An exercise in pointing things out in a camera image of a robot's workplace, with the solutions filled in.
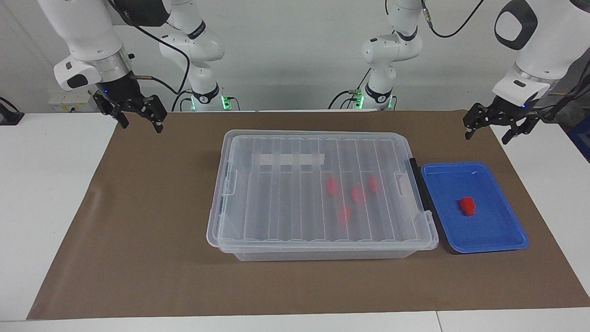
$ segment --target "plastic box lid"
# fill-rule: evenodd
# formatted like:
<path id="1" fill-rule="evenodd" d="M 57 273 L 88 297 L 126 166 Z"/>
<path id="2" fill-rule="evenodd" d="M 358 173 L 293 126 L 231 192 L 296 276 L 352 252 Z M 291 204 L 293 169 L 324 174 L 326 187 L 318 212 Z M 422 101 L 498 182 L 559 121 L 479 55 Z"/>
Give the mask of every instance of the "plastic box lid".
<path id="1" fill-rule="evenodd" d="M 411 157 L 392 133 L 229 131 L 208 242 L 228 253 L 436 248 Z"/>

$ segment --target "red object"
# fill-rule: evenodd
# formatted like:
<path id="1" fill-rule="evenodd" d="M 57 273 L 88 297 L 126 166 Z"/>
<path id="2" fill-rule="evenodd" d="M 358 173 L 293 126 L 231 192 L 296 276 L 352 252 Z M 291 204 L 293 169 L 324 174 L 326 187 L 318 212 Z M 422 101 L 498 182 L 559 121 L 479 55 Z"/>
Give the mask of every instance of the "red object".
<path id="1" fill-rule="evenodd" d="M 333 178 L 328 179 L 328 193 L 332 196 L 336 195 L 336 183 Z"/>
<path id="2" fill-rule="evenodd" d="M 370 177 L 369 178 L 369 188 L 371 188 L 371 191 L 374 194 L 377 193 L 377 185 L 375 184 L 375 178 L 374 177 Z"/>
<path id="3" fill-rule="evenodd" d="M 350 221 L 350 206 L 343 207 L 340 212 L 338 212 L 338 224 L 342 227 L 346 227 L 348 222 Z"/>
<path id="4" fill-rule="evenodd" d="M 463 197 L 459 201 L 459 206 L 461 207 L 461 211 L 468 217 L 476 213 L 476 204 L 471 197 Z"/>
<path id="5" fill-rule="evenodd" d="M 350 191 L 350 195 L 352 196 L 352 199 L 355 201 L 356 204 L 365 205 L 365 193 L 363 193 L 362 187 L 352 188 L 352 190 Z"/>

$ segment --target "robotic arm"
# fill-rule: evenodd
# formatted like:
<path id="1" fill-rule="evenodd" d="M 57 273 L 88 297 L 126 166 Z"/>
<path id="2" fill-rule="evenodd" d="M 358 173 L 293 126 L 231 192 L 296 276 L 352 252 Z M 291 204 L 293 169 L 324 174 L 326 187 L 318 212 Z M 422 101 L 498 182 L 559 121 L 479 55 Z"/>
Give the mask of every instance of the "robotic arm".
<path id="1" fill-rule="evenodd" d="M 420 12 L 431 24 L 424 0 L 390 0 L 388 11 L 394 33 L 363 45 L 363 57 L 372 68 L 362 91 L 363 108 L 387 108 L 395 79 L 391 64 L 420 54 Z M 507 144 L 514 136 L 530 133 L 542 119 L 533 107 L 590 47 L 590 1 L 511 0 L 496 19 L 494 32 L 503 45 L 519 51 L 518 58 L 494 86 L 492 104 L 476 103 L 463 122 L 467 139 L 485 126 L 510 126 L 502 139 Z"/>
<path id="2" fill-rule="evenodd" d="M 211 67 L 205 62 L 221 59 L 225 54 L 225 45 L 221 38 L 207 28 L 193 0 L 172 0 L 171 15 L 168 24 L 179 32 L 162 37 L 191 59 L 188 79 L 192 87 L 192 103 L 196 110 L 224 110 L 231 104 L 224 96 L 213 75 Z M 186 67 L 184 56 L 160 44 L 162 55 L 176 63 L 180 68 Z"/>
<path id="3" fill-rule="evenodd" d="M 496 19 L 495 33 L 499 42 L 519 51 L 518 58 L 494 86 L 491 105 L 476 103 L 463 122 L 467 139 L 484 126 L 510 126 L 502 137 L 507 144 L 530 133 L 540 119 L 534 105 L 590 47 L 590 1 L 512 0 Z"/>
<path id="4" fill-rule="evenodd" d="M 158 26 L 170 15 L 169 0 L 144 0 L 142 7 L 133 6 L 133 0 L 114 1 L 128 24 Z M 38 2 L 70 50 L 70 56 L 54 67 L 59 85 L 69 91 L 96 84 L 100 93 L 94 95 L 94 100 L 103 114 L 126 128 L 129 122 L 123 111 L 134 112 L 161 132 L 166 110 L 157 95 L 142 95 L 132 78 L 131 62 L 102 0 Z"/>
<path id="5" fill-rule="evenodd" d="M 49 22 L 64 39 L 70 56 L 54 67 L 55 78 L 64 90 L 96 84 L 93 98 L 105 115 L 117 119 L 123 128 L 129 122 L 123 112 L 148 119 L 161 132 L 166 110 L 157 95 L 145 97 L 140 91 L 123 42 L 115 34 L 105 6 L 112 6 L 128 25 L 159 27 L 168 23 L 179 32 L 162 41 L 181 50 L 189 58 L 188 80 L 197 110 L 224 110 L 231 103 L 223 94 L 206 61 L 219 60 L 225 46 L 219 36 L 206 28 L 192 0 L 38 0 Z M 186 57 L 160 44 L 164 57 L 186 68 Z"/>
<path id="6" fill-rule="evenodd" d="M 395 31 L 371 38 L 363 45 L 363 58 L 371 66 L 371 76 L 362 91 L 363 108 L 386 108 L 396 76 L 391 64 L 415 58 L 422 51 L 418 35 L 421 0 L 392 0 L 388 9 L 388 20 Z"/>

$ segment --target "table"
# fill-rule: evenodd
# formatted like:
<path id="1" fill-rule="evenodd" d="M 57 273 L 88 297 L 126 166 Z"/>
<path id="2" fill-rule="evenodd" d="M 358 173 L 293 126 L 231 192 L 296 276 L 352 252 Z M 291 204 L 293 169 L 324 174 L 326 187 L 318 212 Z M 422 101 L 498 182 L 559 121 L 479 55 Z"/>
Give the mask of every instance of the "table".
<path id="1" fill-rule="evenodd" d="M 29 114 L 0 128 L 0 320 L 24 320 L 84 197 L 116 123 L 101 114 Z M 506 128 L 493 128 L 498 139 Z M 504 150 L 590 293 L 590 164 L 554 125 Z M 0 323 L 1 330 L 586 331 L 590 308 L 384 314 L 113 318 Z"/>

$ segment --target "white label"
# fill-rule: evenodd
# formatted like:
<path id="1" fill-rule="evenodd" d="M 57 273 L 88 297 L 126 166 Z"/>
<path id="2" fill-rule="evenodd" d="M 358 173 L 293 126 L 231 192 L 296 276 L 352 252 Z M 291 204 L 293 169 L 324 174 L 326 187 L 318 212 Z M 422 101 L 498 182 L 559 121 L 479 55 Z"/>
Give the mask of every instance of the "white label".
<path id="1" fill-rule="evenodd" d="M 260 155 L 260 165 L 272 165 L 273 164 L 273 154 L 261 154 Z M 293 165 L 293 154 L 281 154 L 280 156 L 280 165 Z M 324 160 L 326 159 L 325 154 L 319 155 L 312 155 L 312 154 L 300 154 L 299 155 L 299 164 L 300 165 L 313 165 L 313 158 L 319 160 L 319 164 L 323 165 Z"/>

